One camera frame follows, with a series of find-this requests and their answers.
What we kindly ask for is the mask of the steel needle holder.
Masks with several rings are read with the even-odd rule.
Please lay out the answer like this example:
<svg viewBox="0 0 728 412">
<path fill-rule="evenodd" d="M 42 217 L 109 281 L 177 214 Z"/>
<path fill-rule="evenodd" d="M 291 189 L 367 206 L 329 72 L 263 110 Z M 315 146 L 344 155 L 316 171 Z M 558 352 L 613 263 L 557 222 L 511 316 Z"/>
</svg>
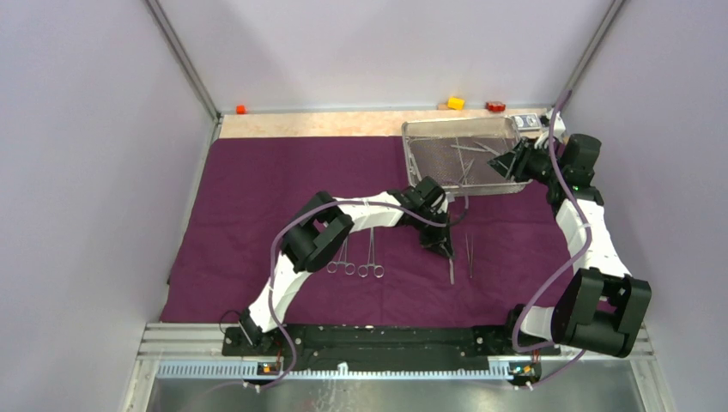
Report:
<svg viewBox="0 0 728 412">
<path fill-rule="evenodd" d="M 468 277 L 472 279 L 474 273 L 474 244 L 472 236 L 469 233 L 465 234 L 465 250 L 468 264 Z"/>
</svg>

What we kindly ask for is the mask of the blue playing card deck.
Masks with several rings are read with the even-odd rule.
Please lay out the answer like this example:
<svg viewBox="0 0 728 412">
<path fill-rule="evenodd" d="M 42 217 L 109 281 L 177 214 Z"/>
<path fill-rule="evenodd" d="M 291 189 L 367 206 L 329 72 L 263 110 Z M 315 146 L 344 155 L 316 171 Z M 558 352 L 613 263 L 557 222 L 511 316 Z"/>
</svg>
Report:
<svg viewBox="0 0 728 412">
<path fill-rule="evenodd" d="M 542 123 L 535 113 L 515 114 L 510 116 L 520 136 L 527 136 L 530 133 L 540 133 Z"/>
</svg>

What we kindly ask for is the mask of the metal mesh instrument tray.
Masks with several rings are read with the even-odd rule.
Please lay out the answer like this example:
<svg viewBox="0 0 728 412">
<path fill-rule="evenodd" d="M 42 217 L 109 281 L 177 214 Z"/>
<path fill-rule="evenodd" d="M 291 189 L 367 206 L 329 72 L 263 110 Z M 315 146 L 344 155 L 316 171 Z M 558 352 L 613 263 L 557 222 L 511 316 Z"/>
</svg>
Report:
<svg viewBox="0 0 728 412">
<path fill-rule="evenodd" d="M 485 144 L 501 155 L 512 150 L 521 140 L 513 121 L 496 118 L 442 118 L 405 122 L 402 125 L 403 145 L 407 144 L 417 166 L 417 185 L 429 176 L 454 196 L 490 196 L 522 191 L 527 182 L 502 178 L 488 161 L 495 156 L 451 148 L 451 145 L 475 147 Z"/>
</svg>

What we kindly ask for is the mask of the purple cloth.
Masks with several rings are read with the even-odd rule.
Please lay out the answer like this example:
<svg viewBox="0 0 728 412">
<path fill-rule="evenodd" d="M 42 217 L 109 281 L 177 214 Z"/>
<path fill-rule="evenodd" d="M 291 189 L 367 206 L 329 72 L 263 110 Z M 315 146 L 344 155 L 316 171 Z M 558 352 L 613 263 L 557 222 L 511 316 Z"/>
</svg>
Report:
<svg viewBox="0 0 728 412">
<path fill-rule="evenodd" d="M 203 170 L 169 278 L 165 323 L 233 322 L 263 291 L 276 234 L 319 191 L 370 197 L 408 185 L 398 136 L 221 139 Z M 470 327 L 503 324 L 540 287 L 552 306 L 571 280 L 551 275 L 570 257 L 540 184 L 455 203 L 453 261 L 423 249 L 412 227 L 349 237 L 346 258 L 382 277 L 326 270 L 310 276 L 285 313 L 290 324 Z"/>
</svg>

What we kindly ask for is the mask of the steel hemostat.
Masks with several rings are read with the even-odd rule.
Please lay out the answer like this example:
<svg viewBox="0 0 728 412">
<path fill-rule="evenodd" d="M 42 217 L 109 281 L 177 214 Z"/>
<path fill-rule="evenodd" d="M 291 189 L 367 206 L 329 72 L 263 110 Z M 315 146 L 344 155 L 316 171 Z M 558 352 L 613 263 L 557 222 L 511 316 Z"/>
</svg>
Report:
<svg viewBox="0 0 728 412">
<path fill-rule="evenodd" d="M 385 275 L 384 266 L 382 264 L 378 264 L 376 261 L 376 242 L 375 231 L 373 228 L 369 231 L 367 261 L 357 268 L 356 273 L 360 278 L 372 276 L 380 279 Z"/>
</svg>

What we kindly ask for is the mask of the steel forceps clamp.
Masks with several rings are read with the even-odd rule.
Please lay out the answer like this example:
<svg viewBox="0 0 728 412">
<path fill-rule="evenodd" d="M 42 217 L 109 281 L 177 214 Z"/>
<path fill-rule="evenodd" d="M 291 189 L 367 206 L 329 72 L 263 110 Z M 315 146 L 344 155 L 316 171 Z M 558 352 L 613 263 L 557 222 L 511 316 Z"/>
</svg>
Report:
<svg viewBox="0 0 728 412">
<path fill-rule="evenodd" d="M 355 265 L 348 260 L 348 252 L 349 252 L 349 239 L 345 239 L 343 241 L 343 244 L 339 250 L 339 253 L 337 257 L 335 257 L 333 260 L 331 260 L 327 266 L 326 270 L 330 274 L 335 274 L 339 270 L 342 270 L 343 273 L 347 276 L 352 276 L 356 272 Z"/>
</svg>

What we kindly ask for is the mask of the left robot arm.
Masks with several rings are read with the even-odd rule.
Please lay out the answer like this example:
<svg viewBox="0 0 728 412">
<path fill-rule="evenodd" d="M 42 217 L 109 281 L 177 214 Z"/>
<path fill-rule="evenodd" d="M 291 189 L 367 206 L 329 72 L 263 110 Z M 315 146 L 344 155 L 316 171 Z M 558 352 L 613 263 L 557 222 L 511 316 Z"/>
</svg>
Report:
<svg viewBox="0 0 728 412">
<path fill-rule="evenodd" d="M 424 249 L 451 258 L 451 228 L 457 221 L 448 207 L 446 191 L 429 177 L 415 186 L 370 197 L 316 193 L 272 241 L 268 281 L 239 317 L 243 344 L 254 354 L 272 350 L 273 330 L 282 325 L 303 283 L 332 261 L 352 233 L 413 227 Z"/>
</svg>

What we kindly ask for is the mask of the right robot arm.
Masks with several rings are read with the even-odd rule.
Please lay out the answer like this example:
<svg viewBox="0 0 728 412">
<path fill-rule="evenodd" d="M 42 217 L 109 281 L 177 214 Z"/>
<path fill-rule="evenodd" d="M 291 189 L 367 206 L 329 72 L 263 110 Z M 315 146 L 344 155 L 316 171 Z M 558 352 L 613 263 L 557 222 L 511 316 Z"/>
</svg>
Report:
<svg viewBox="0 0 728 412">
<path fill-rule="evenodd" d="M 561 154 L 524 139 L 489 161 L 506 179 L 547 187 L 570 254 L 526 305 L 511 310 L 503 341 L 515 354 L 559 344 L 625 358 L 637 341 L 652 288 L 633 277 L 606 227 L 604 199 L 592 185 L 601 148 L 584 134 L 570 136 Z"/>
</svg>

